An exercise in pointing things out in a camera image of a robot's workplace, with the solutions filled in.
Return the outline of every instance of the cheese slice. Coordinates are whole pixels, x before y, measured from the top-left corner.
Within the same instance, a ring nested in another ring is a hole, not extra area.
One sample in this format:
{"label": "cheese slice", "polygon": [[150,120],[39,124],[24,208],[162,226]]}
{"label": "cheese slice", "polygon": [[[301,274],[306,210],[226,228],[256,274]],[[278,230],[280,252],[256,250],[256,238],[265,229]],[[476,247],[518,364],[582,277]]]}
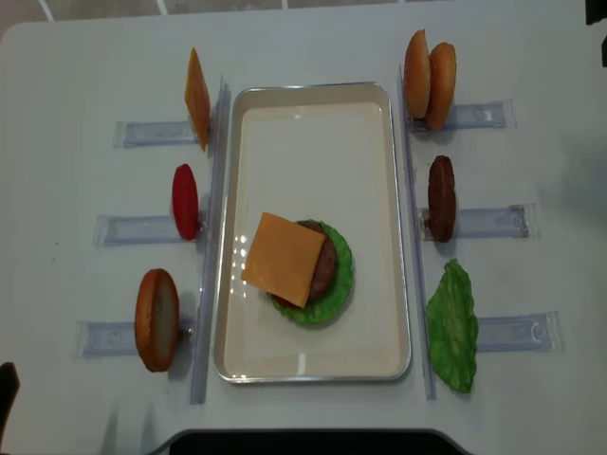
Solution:
{"label": "cheese slice", "polygon": [[188,64],[188,80],[186,82],[185,101],[190,111],[190,119],[198,135],[198,142],[203,151],[207,150],[209,142],[209,125],[211,123],[211,100],[209,90],[202,74],[196,49],[192,48],[190,64]]}
{"label": "cheese slice", "polygon": [[241,279],[305,307],[324,235],[263,213]]}

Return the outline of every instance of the lettuce leaf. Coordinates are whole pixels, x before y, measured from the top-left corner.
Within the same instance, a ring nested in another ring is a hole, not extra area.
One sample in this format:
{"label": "lettuce leaf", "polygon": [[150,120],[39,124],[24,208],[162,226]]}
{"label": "lettuce leaf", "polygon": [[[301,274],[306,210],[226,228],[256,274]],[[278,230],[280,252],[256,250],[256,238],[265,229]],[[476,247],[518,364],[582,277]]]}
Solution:
{"label": "lettuce leaf", "polygon": [[478,319],[468,273],[456,259],[426,308],[432,369],[454,391],[469,393],[476,374]]}
{"label": "lettuce leaf", "polygon": [[345,239],[332,227],[320,223],[326,235],[333,241],[338,253],[333,285],[320,299],[308,303],[305,308],[285,308],[270,294],[274,308],[287,318],[303,325],[318,325],[332,319],[348,300],[352,288],[352,251]]}

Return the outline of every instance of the brown patty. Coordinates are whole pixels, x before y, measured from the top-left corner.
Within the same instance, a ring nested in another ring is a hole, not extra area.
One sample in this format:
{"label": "brown patty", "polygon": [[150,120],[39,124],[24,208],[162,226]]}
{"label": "brown patty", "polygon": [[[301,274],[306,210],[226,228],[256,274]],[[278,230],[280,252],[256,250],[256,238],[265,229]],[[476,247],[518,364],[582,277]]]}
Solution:
{"label": "brown patty", "polygon": [[430,232],[434,240],[448,242],[455,226],[455,177],[451,160],[437,156],[430,167],[428,206]]}
{"label": "brown patty", "polygon": [[335,269],[338,264],[338,252],[335,249],[335,245],[333,245],[333,241],[326,235],[326,232],[319,223],[315,221],[301,221],[300,225],[324,234],[321,255],[316,263],[312,284],[310,285],[310,294],[307,298],[307,301],[318,300],[333,284]]}

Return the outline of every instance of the metal tray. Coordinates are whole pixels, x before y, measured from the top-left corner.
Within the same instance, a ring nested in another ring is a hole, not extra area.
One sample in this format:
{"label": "metal tray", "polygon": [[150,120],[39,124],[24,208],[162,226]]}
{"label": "metal tray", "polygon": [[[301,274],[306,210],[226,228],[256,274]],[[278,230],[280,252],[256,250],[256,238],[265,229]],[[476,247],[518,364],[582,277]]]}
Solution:
{"label": "metal tray", "polygon": [[[255,88],[233,108],[213,357],[229,382],[389,380],[411,359],[392,111],[372,82]],[[240,280],[263,211],[318,219],[354,256],[346,309],[284,318]]]}

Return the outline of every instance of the tray rim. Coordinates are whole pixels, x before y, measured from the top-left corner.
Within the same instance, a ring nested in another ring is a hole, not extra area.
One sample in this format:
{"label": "tray rim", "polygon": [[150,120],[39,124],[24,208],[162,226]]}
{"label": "tray rim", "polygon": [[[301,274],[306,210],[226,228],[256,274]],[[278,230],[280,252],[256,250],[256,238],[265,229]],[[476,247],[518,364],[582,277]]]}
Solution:
{"label": "tray rim", "polygon": [[[318,89],[318,88],[331,88],[338,86],[349,86],[349,85],[374,85],[383,91],[386,94],[388,99],[388,118],[390,123],[390,132],[391,132],[391,146],[392,146],[392,162],[393,162],[393,178],[395,184],[395,200],[396,200],[396,212],[397,212],[397,220],[398,220],[398,247],[399,247],[399,258],[400,258],[400,278],[402,280],[402,292],[404,299],[404,312],[405,312],[405,323],[407,326],[407,341],[408,341],[408,353],[407,358],[405,359],[405,363],[403,368],[394,374],[391,375],[366,375],[366,376],[247,376],[243,377],[230,377],[225,374],[222,374],[219,367],[217,366],[217,359],[215,356],[215,344],[216,344],[216,326],[218,320],[218,311],[219,311],[219,283],[221,281],[221,270],[223,267],[223,256],[225,250],[225,242],[226,242],[226,223],[227,223],[227,209],[228,209],[228,192],[230,188],[230,170],[232,164],[232,150],[234,144],[232,142],[233,128],[236,120],[236,109],[238,101],[244,97],[248,93],[253,92],[266,92],[266,91],[283,91],[283,90],[305,90],[305,89]],[[409,295],[407,292],[407,277],[405,273],[405,254],[404,254],[404,240],[403,240],[403,225],[402,225],[402,214],[401,214],[401,206],[400,206],[400,192],[398,186],[398,169],[396,165],[396,146],[395,146],[395,128],[394,128],[394,115],[392,108],[392,100],[390,98],[390,92],[386,90],[386,88],[378,82],[343,82],[343,83],[321,83],[321,84],[311,84],[311,85],[279,85],[279,86],[270,86],[270,87],[251,87],[242,90],[238,96],[234,99],[232,105],[232,113],[230,120],[230,146],[228,147],[227,156],[226,156],[226,167],[224,170],[224,189],[222,196],[222,210],[221,210],[221,244],[219,246],[218,258],[217,258],[217,277],[215,286],[215,293],[213,296],[213,319],[212,319],[212,345],[211,345],[211,355],[212,355],[212,364],[215,368],[215,371],[223,380],[231,383],[231,384],[280,384],[280,383],[310,383],[310,382],[386,382],[386,381],[394,381],[401,377],[407,370],[409,370],[409,366],[411,365],[411,359],[413,355],[413,348],[411,345],[411,323],[409,321]]]}

